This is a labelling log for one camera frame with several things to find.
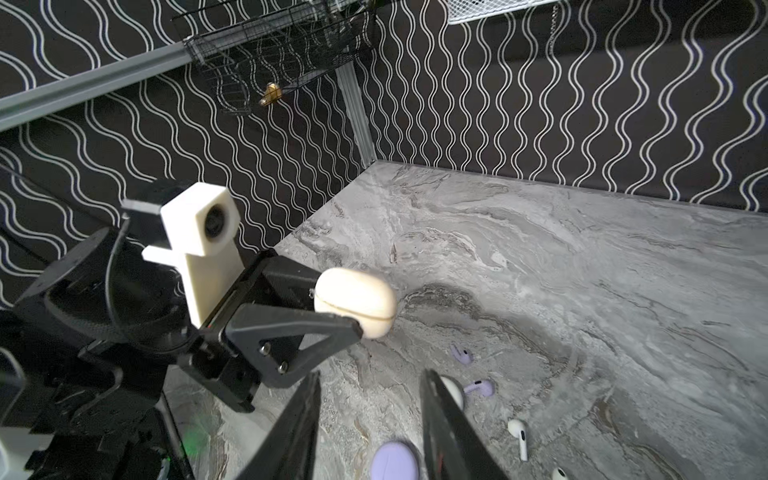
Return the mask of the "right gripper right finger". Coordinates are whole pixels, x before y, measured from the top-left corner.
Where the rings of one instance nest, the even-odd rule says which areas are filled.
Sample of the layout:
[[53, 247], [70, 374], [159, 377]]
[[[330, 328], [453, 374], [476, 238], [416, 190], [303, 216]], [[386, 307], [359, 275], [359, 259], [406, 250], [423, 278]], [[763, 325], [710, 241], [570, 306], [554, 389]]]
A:
[[429, 479], [507, 479], [441, 377], [424, 370], [420, 378], [424, 461]]

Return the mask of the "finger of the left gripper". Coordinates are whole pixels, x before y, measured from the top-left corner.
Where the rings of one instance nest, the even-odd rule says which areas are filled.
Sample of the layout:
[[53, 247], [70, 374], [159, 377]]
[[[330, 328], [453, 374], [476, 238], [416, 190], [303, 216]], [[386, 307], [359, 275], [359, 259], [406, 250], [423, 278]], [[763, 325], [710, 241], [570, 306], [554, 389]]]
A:
[[350, 317], [259, 304], [238, 308], [224, 329], [227, 341], [269, 388], [286, 389], [322, 362], [358, 343]]

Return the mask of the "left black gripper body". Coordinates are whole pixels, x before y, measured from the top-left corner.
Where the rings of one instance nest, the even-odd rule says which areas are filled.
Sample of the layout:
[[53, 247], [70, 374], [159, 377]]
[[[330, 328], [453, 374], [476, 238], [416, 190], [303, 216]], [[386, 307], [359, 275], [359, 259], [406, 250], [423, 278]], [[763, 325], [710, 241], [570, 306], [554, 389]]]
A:
[[310, 290], [320, 273], [267, 250], [258, 254], [204, 325], [178, 366], [231, 410], [250, 413], [259, 387], [288, 388], [321, 364], [319, 344], [302, 349]]

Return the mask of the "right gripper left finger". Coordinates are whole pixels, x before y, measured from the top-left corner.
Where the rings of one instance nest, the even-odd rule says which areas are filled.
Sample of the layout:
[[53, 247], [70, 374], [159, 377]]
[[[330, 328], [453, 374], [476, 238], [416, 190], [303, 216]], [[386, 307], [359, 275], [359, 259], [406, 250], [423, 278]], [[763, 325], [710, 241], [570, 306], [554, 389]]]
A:
[[311, 372], [237, 479], [312, 479], [321, 413], [321, 375]]

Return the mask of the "purple round disc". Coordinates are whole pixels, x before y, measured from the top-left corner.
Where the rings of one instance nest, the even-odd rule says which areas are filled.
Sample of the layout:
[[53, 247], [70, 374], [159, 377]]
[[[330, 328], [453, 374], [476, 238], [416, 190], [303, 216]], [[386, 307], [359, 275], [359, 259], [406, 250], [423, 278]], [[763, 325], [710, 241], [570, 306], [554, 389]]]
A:
[[371, 480], [417, 480], [419, 463], [412, 449], [402, 441], [390, 441], [375, 452], [370, 468]]

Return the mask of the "white round disc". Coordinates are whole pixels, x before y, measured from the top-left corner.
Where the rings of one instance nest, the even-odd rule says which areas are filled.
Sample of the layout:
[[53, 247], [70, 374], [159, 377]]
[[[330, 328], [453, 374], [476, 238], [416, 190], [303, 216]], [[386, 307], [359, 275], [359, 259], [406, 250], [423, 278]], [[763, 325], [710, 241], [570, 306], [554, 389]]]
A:
[[440, 379], [450, 394], [457, 407], [463, 411], [465, 408], [464, 392], [459, 384], [452, 378], [440, 376]]

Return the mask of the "white wireless earbud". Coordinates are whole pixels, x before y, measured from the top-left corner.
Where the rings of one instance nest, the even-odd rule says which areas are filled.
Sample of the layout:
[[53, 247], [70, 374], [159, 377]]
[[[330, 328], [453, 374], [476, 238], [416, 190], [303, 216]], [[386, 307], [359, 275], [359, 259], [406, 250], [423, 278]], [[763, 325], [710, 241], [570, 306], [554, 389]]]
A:
[[528, 434], [525, 423], [519, 419], [510, 419], [507, 423], [508, 432], [518, 441], [519, 458], [528, 461]]

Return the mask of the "beige earbud charging case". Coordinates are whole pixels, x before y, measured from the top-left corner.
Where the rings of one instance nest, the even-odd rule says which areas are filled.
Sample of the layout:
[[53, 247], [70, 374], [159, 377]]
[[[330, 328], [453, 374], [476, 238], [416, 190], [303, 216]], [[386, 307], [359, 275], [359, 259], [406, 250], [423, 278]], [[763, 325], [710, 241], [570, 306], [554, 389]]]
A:
[[355, 319], [365, 339], [389, 333], [397, 313], [397, 297], [385, 281], [346, 268], [324, 271], [314, 286], [314, 310]]

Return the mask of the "beige wireless earbud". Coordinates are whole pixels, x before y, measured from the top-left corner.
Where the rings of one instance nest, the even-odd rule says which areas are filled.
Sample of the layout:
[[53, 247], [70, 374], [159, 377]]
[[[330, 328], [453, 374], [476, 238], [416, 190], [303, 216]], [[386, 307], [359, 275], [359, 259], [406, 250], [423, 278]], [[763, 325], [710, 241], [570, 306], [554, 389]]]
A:
[[551, 471], [550, 479], [551, 480], [569, 480], [569, 477], [562, 468], [555, 467]]

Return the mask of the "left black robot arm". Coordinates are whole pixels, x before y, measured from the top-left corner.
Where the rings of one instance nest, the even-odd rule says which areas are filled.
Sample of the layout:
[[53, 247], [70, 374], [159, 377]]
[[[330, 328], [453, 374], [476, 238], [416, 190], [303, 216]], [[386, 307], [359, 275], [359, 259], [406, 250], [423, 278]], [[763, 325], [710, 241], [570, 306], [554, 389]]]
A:
[[310, 478], [318, 366], [363, 335], [355, 319], [315, 311], [319, 277], [262, 252], [194, 326], [168, 268], [142, 263], [122, 232], [92, 234], [1, 314], [2, 477], [192, 478], [164, 393], [175, 366], [238, 413], [262, 386], [292, 388], [240, 475]]

